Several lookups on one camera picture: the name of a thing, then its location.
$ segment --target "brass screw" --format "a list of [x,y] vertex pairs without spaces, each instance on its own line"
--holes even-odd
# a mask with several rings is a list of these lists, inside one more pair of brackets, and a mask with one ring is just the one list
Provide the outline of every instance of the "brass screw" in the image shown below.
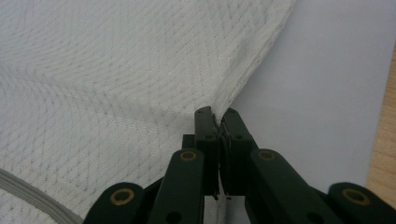
[[357,189],[343,189],[343,195],[351,202],[361,205],[367,206],[370,204],[370,199],[364,193]]
[[134,191],[131,189],[118,189],[111,196],[110,201],[116,205],[125,205],[130,202],[134,198]]
[[180,158],[183,161],[195,161],[197,159],[197,154],[193,151],[184,151],[180,153]]
[[265,161],[273,161],[276,156],[273,152],[271,151],[260,151],[259,152],[259,157],[262,158]]

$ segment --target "white cloth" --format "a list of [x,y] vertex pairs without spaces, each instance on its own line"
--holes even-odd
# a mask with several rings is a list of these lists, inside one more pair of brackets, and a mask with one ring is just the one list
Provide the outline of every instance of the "white cloth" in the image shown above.
[[2,189],[0,189],[0,200],[1,223],[56,224],[49,215]]
[[[196,109],[222,116],[293,2],[1,1],[0,168],[81,217],[113,184],[146,187]],[[209,202],[205,223],[222,206]]]

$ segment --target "screw hole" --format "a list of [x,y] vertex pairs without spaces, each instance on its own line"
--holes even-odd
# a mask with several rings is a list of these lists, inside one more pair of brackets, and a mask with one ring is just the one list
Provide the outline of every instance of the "screw hole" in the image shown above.
[[184,151],[180,154],[180,158],[183,161],[194,161],[197,158],[197,154],[192,151]]
[[134,198],[134,191],[131,189],[119,189],[111,194],[110,201],[116,205],[125,205]]
[[315,224],[324,223],[323,218],[322,218],[320,215],[316,214],[316,213],[308,213],[308,214],[306,215],[306,217],[308,217],[308,219],[309,219],[312,223],[315,223]]
[[366,206],[370,204],[370,199],[362,193],[360,190],[357,189],[344,189],[343,190],[343,195],[345,198],[350,200],[351,202]]
[[275,154],[271,151],[260,151],[259,157],[265,161],[273,161],[276,158]]
[[181,214],[178,212],[171,212],[168,213],[166,216],[166,222],[170,224],[176,224],[179,223],[181,220]]

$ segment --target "wooden surface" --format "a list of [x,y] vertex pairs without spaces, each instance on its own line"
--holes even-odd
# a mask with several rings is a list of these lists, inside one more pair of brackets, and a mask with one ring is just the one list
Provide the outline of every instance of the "wooden surface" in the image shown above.
[[366,187],[396,208],[396,46]]

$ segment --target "white table surface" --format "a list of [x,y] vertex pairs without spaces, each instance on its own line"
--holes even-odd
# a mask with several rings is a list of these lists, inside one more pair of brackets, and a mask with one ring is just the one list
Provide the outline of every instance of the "white table surface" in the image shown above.
[[[299,0],[232,108],[309,185],[364,186],[395,38],[395,0]],[[243,198],[226,223],[248,223]]]

